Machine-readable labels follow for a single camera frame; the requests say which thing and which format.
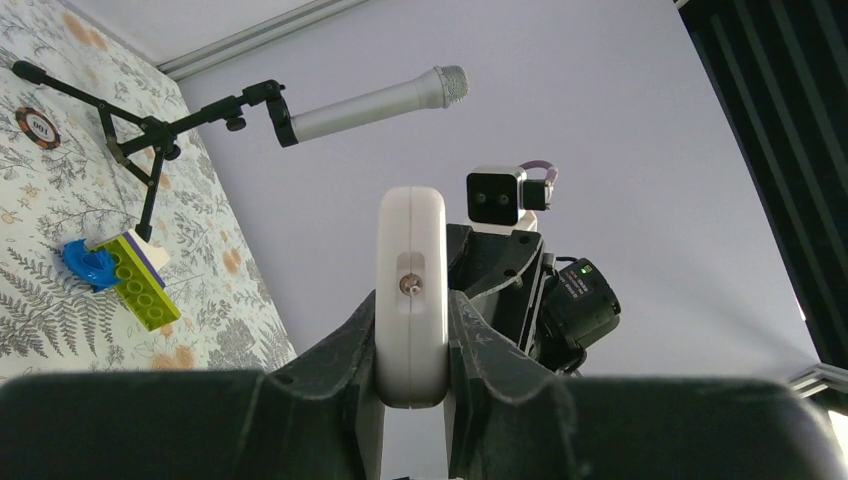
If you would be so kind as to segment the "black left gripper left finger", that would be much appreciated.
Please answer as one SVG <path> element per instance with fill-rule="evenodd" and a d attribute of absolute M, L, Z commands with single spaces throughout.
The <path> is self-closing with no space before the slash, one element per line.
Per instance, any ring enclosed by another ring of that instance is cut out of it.
<path fill-rule="evenodd" d="M 56 373 L 1 389 L 5 479 L 376 479 L 368 296 L 282 368 Z"/>

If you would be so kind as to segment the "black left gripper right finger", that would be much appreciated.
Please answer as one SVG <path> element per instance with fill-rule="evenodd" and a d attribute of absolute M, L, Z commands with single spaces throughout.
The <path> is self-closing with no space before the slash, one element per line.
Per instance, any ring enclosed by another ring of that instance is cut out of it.
<path fill-rule="evenodd" d="M 462 479 L 843 479 L 825 414 L 734 378 L 569 378 L 460 292 L 449 308 L 448 469 Z"/>

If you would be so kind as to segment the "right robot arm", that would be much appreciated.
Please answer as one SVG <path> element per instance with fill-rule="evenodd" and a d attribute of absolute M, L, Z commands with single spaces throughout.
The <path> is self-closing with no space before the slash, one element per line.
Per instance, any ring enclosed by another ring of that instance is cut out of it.
<path fill-rule="evenodd" d="M 588 348 L 620 323 L 609 282 L 586 258 L 547 251 L 537 232 L 446 228 L 448 284 L 529 358 L 569 375 Z"/>

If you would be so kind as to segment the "white red remote control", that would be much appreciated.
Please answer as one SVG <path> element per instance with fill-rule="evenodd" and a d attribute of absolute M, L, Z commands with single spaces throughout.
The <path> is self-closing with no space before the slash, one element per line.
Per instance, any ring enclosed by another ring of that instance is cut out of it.
<path fill-rule="evenodd" d="M 429 187 L 381 200 L 375 289 L 376 388 L 392 408 L 439 404 L 449 385 L 445 204 Z"/>

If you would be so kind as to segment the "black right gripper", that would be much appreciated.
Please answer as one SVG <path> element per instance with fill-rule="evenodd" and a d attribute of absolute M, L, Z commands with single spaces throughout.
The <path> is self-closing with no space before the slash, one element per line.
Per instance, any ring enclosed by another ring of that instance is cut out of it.
<path fill-rule="evenodd" d="M 464 292 L 494 330 L 531 355 L 549 278 L 542 236 L 523 230 L 483 233 L 449 224 L 446 239 L 449 287 Z"/>

